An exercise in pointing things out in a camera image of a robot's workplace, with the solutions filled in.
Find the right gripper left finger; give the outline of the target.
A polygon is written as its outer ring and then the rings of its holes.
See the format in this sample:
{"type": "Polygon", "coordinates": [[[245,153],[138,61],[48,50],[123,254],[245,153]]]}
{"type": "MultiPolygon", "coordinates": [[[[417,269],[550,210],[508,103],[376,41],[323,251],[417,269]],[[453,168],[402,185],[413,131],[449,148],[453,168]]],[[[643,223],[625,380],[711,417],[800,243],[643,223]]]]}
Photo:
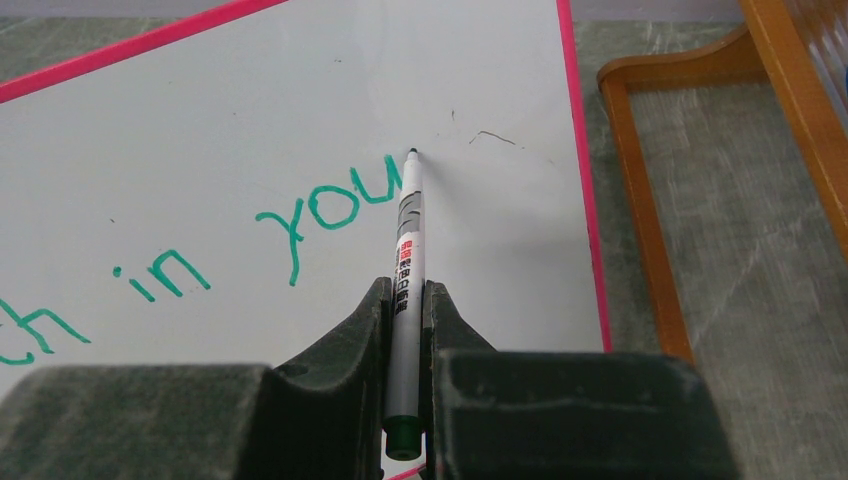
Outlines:
{"type": "Polygon", "coordinates": [[[378,479],[391,282],[277,367],[60,366],[1,405],[5,479],[378,479]]]}

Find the pink-framed whiteboard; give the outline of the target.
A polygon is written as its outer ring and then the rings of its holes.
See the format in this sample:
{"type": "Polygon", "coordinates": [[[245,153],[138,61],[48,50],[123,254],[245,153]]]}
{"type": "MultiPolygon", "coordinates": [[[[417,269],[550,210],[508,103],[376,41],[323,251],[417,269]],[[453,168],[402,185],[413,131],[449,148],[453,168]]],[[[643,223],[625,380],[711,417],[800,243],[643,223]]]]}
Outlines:
{"type": "Polygon", "coordinates": [[[603,352],[567,1],[235,1],[1,88],[1,405],[60,366],[277,367],[426,271],[498,351],[603,352]]]}

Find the white green whiteboard marker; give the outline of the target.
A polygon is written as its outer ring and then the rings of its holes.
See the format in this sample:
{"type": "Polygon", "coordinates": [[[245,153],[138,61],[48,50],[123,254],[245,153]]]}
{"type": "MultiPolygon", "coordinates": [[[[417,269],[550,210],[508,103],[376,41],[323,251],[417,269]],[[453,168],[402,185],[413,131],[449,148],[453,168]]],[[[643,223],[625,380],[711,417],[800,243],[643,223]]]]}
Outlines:
{"type": "Polygon", "coordinates": [[[392,338],[383,429],[385,454],[395,461],[421,455],[419,415],[422,308],[425,275],[423,166],[412,148],[403,165],[393,280],[392,338]]]}

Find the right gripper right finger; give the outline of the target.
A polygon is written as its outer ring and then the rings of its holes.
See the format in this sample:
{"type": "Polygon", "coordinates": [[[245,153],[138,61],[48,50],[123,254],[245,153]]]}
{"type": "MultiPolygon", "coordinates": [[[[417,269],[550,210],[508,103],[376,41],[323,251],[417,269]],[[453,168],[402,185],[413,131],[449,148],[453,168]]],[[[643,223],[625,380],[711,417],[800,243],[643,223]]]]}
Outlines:
{"type": "Polygon", "coordinates": [[[643,353],[498,351],[423,291],[430,479],[736,479],[703,377],[643,353]]]}

